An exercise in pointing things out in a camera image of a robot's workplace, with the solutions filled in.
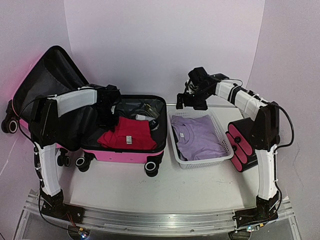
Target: open suitcase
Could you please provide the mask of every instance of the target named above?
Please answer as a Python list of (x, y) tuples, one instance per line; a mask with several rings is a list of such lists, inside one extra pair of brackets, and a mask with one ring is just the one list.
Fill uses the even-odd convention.
[[(5, 133), (14, 134), (18, 130), (18, 116), (29, 101), (38, 96), (60, 95), (76, 90), (89, 83), (80, 70), (60, 46), (51, 47), (31, 68), (23, 82), (9, 101), (6, 117), (1, 123)], [(33, 103), (21, 113), (20, 124), (28, 129)], [(156, 148), (150, 150), (105, 148), (97, 140), (107, 132), (99, 126), (98, 111), (94, 105), (68, 112), (59, 118), (57, 148), (59, 166), (69, 166), (68, 151), (83, 149), (84, 156), (75, 161), (80, 171), (89, 169), (94, 158), (98, 161), (144, 164), (148, 176), (157, 175), (162, 161), (167, 139), (167, 107), (163, 98), (154, 95), (121, 95), (112, 107), (120, 117), (134, 119), (136, 115), (152, 116), (156, 111), (156, 121), (151, 138)]]

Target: folded shirt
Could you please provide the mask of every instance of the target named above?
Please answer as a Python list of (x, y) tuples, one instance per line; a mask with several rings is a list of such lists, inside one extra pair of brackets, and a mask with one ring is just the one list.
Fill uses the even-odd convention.
[(105, 132), (97, 140), (105, 148), (152, 150), (157, 143), (151, 138), (149, 122), (119, 117), (115, 131)]
[(209, 115), (199, 118), (172, 116), (171, 125), (178, 142), (177, 148), (182, 159), (188, 161), (225, 157), (225, 149), (214, 132)]

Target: white tag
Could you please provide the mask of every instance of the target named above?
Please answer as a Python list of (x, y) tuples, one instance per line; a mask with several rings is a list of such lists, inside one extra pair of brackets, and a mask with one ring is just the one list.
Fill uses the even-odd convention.
[(126, 144), (132, 144), (132, 136), (126, 136)]

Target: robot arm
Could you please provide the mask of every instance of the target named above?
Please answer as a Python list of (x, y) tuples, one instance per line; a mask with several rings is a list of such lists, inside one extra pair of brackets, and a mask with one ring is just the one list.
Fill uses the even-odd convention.
[(177, 95), (177, 109), (193, 107), (195, 110), (207, 110), (206, 99), (212, 95), (223, 98), (239, 108), (251, 121), (251, 127), (245, 126), (249, 135), (247, 142), (257, 156), (259, 189), (256, 208), (235, 212), (237, 227), (250, 226), (252, 223), (266, 223), (278, 218), (276, 203), (279, 192), (276, 186), (275, 150), (279, 144), (279, 109), (275, 102), (269, 103), (250, 90), (228, 81), (228, 77), (219, 73), (208, 75), (203, 67), (189, 73), (184, 93)]
[(112, 128), (118, 123), (118, 118), (111, 113), (111, 107), (119, 97), (120, 92), (115, 86), (91, 85), (62, 95), (40, 97), (34, 102), (29, 131), (35, 144), (34, 166), (41, 183), (41, 196), (50, 206), (49, 209), (46, 207), (44, 214), (63, 219), (69, 213), (75, 222), (80, 222), (83, 212), (81, 207), (63, 203), (57, 162), (54, 160), (59, 117), (81, 107), (96, 105), (100, 122), (103, 123), (100, 126)]

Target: laundry basket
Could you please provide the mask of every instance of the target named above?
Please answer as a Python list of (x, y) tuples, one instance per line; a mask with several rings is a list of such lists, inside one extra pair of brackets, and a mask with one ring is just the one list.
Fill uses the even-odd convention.
[[(213, 130), (217, 138), (219, 139), (221, 145), (223, 146), (226, 156), (223, 157), (216, 157), (216, 158), (210, 158), (210, 159), (202, 159), (202, 160), (193, 160), (193, 161), (183, 161), (179, 158), (177, 145), (175, 143), (174, 138), (174, 130), (171, 126), (171, 119), (172, 116), (181, 116), (184, 118), (200, 118), (203, 116), (209, 115), (212, 123), (213, 123)], [(206, 111), (200, 111), (200, 110), (194, 110), (193, 108), (185, 107), (184, 109), (175, 109), (171, 110), (167, 114), (168, 123), (169, 125), (169, 133), (172, 143), (172, 148), (174, 152), (174, 158), (179, 163), (180, 167), (182, 169), (193, 169), (193, 168), (200, 168), (200, 167), (207, 167), (207, 166), (213, 166), (218, 165), (224, 160), (231, 159), (234, 156), (234, 151), (232, 150), (231, 144), (225, 134), (224, 129), (222, 128), (216, 114), (211, 110)]]

